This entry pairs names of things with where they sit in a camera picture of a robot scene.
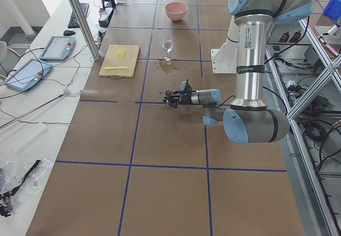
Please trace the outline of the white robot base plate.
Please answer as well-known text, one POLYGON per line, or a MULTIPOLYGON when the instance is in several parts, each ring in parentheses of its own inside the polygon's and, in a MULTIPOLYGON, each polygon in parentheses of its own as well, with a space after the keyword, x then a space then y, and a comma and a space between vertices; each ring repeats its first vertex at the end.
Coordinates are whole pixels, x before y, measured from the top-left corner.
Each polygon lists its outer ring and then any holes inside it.
POLYGON ((235 74, 237 50, 211 49, 212 69, 214 74, 235 74))

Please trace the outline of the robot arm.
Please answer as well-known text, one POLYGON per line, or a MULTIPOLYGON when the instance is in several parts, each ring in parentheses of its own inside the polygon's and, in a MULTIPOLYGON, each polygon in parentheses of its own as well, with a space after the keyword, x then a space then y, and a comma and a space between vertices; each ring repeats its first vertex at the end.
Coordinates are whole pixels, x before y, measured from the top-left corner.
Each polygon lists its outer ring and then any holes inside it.
POLYGON ((227 109, 217 106, 218 89, 193 90, 184 81, 176 92, 167 91, 164 102, 200 104, 205 125, 223 122, 230 141, 235 143, 275 142, 289 131, 287 117, 271 110, 262 101, 265 70, 266 28, 270 23, 295 22, 309 16, 314 0, 229 0, 229 13, 238 26, 236 93, 227 109))

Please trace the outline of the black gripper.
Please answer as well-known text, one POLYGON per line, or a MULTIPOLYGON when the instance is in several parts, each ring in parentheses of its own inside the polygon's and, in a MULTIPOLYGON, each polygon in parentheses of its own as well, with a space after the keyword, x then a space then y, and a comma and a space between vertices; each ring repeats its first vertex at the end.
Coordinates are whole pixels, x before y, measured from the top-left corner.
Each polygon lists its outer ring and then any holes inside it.
POLYGON ((179 93, 179 91, 173 92, 173 99, 180 100, 171 100, 171 99, 163 99, 163 103, 167 106, 170 106, 174 109, 177 109, 180 104, 192 105, 191 100, 192 90, 186 90, 179 93))

